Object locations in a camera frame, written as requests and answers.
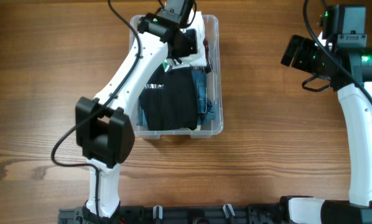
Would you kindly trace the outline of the white printed shirt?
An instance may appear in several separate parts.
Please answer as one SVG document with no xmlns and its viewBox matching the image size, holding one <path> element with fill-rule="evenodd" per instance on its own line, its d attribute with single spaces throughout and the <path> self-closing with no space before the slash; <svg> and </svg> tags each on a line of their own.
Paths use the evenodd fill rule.
<svg viewBox="0 0 372 224">
<path fill-rule="evenodd" d="M 188 17 L 188 23 L 192 23 L 188 28 L 181 29 L 185 34 L 187 31 L 195 30 L 196 31 L 196 41 L 197 41 L 197 53 L 190 54 L 187 57 L 181 57 L 180 60 L 182 63 L 174 59 L 167 58 L 164 63 L 167 65 L 165 71 L 168 71 L 169 66 L 173 69 L 187 68 L 187 67 L 205 67 L 207 66 L 206 60 L 206 50 L 204 46 L 205 40 L 205 25 L 201 11 L 197 11 L 194 14 L 194 11 L 191 10 Z"/>
</svg>

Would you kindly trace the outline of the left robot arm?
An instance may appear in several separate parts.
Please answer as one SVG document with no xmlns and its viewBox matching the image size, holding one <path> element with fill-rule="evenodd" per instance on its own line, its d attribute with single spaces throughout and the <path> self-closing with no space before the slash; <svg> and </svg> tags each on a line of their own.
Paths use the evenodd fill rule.
<svg viewBox="0 0 372 224">
<path fill-rule="evenodd" d="M 114 77 L 92 100 L 82 97 L 76 104 L 76 142 L 90 169 L 90 195 L 81 208 L 87 223 L 119 221 L 119 173 L 135 141 L 131 116 L 154 71 L 168 58 L 181 65 L 206 65 L 202 13 L 189 14 L 186 22 L 183 26 L 155 14 L 141 17 Z"/>
</svg>

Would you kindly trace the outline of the red navy plaid shirt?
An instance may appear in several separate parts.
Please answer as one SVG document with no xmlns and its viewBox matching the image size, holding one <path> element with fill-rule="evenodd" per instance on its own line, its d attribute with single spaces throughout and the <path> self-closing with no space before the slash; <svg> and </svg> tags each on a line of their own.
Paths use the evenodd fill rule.
<svg viewBox="0 0 372 224">
<path fill-rule="evenodd" d="M 207 65 L 204 67 L 205 73 L 210 73 L 212 71 L 212 63 L 210 59 L 210 54 L 209 54 L 209 43 L 207 38 L 204 38 L 203 40 L 203 45 L 205 48 L 205 58 L 206 58 L 206 63 Z"/>
</svg>

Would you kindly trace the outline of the blue denim jeans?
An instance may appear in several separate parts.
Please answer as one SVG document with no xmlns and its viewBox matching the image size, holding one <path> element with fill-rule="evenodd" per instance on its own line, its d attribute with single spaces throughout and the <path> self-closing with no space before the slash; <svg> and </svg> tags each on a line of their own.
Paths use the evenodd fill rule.
<svg viewBox="0 0 372 224">
<path fill-rule="evenodd" d="M 197 95 L 197 126 L 202 126 L 216 118 L 212 102 L 207 97 L 207 74 L 201 69 L 187 70 L 192 71 L 192 78 L 195 84 L 195 91 Z"/>
</svg>

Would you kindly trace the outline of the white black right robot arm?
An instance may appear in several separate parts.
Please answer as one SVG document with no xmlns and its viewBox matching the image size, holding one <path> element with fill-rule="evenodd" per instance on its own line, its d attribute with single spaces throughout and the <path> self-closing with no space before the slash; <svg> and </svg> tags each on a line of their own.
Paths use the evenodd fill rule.
<svg viewBox="0 0 372 224">
<path fill-rule="evenodd" d="M 346 122 L 351 164 L 348 200 L 283 197 L 290 223 L 372 223 L 372 49 L 359 44 L 337 49 L 333 62 L 314 40 L 293 35 L 281 63 L 328 80 Z"/>
</svg>

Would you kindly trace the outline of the black garment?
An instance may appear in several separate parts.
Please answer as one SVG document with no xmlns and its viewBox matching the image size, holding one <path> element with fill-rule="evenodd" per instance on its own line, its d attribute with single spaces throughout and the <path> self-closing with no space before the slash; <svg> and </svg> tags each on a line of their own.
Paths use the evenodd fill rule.
<svg viewBox="0 0 372 224">
<path fill-rule="evenodd" d="M 139 96 L 137 124 L 150 131 L 197 128 L 197 95 L 192 71 L 159 65 Z"/>
</svg>

